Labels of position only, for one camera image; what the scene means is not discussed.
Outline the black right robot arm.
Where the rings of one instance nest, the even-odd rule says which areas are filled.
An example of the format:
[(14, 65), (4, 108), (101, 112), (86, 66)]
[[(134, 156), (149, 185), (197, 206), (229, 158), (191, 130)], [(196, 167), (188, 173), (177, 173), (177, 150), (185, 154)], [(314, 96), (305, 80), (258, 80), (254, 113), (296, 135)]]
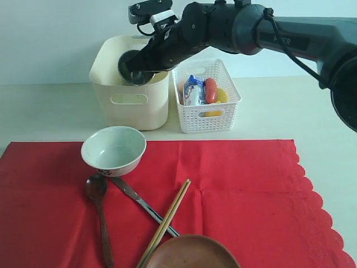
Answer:
[(148, 44), (125, 52), (117, 68), (124, 80), (144, 85), (154, 74), (214, 47), (228, 54), (263, 49), (286, 54), (329, 89), (338, 117), (356, 130), (356, 18), (277, 17), (251, 1), (192, 2), (181, 17), (171, 1), (143, 1), (128, 9), (131, 24), (151, 24)]

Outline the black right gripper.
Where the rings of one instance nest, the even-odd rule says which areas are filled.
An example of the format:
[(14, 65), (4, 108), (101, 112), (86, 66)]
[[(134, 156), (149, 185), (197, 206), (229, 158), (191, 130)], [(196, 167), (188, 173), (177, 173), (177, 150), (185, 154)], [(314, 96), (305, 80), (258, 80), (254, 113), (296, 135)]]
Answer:
[(126, 59), (125, 70), (129, 73), (169, 71), (205, 48), (204, 26), (174, 25), (156, 34), (142, 50)]

